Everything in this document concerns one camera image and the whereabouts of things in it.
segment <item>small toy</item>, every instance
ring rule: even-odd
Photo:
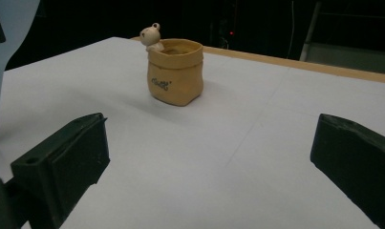
[[[161,52],[164,49],[160,39],[161,35],[159,23],[154,23],[151,27],[145,28],[140,32],[141,44],[147,47],[145,50],[148,52],[152,50]]]

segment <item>dark background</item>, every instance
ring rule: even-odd
[[[206,46],[299,59],[315,2],[42,0],[28,36],[7,69],[112,36],[139,36],[155,22],[161,25],[161,38],[186,38]],[[323,1],[312,40],[385,51],[385,2]]]

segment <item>white table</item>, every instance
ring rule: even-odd
[[[310,149],[322,113],[385,135],[385,83],[210,53],[203,63],[203,94],[186,107],[149,94],[134,40],[5,72],[0,177],[69,121],[101,112],[112,161],[61,228],[377,228]]]

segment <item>wire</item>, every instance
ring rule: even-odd
[[[293,44],[293,36],[294,36],[294,5],[293,5],[293,1],[291,3],[291,15],[292,15],[292,32],[291,32],[291,35],[290,35],[290,43],[289,43],[289,50],[288,50],[288,54],[287,54],[287,59],[289,58],[290,56],[290,51],[292,49],[292,44]]]

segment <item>tan fabric basket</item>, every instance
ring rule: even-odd
[[[148,53],[148,89],[160,101],[186,106],[203,91],[203,46],[186,39],[161,43],[163,51]]]

